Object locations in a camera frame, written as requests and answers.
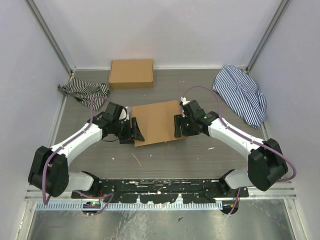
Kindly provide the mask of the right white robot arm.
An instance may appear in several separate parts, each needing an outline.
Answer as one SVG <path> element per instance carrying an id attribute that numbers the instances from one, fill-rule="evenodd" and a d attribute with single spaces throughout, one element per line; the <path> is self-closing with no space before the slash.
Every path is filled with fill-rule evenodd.
<path id="1" fill-rule="evenodd" d="M 279 143 L 270 138 L 255 138 L 230 125 L 214 111 L 205 112 L 196 100 L 184 97 L 182 113 L 174 116 L 176 138 L 205 134 L 236 150 L 247 160 L 244 169 L 232 169 L 218 180 L 221 194 L 232 197 L 239 188 L 256 187 L 265 192 L 288 172 Z"/>

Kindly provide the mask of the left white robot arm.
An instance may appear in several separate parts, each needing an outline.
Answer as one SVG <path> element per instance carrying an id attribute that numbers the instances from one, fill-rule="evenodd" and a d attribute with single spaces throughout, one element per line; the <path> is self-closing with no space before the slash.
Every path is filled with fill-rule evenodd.
<path id="1" fill-rule="evenodd" d="M 87 123 L 66 140 L 51 147 L 41 146 L 34 154 L 28 183 L 44 196 L 58 197 L 64 191 L 80 191 L 88 198 L 101 192 L 100 179 L 87 171 L 70 172 L 69 166 L 91 145 L 114 135 L 120 144 L 133 144 L 145 139 L 140 132 L 132 109 L 110 102 L 98 115 L 91 115 Z"/>

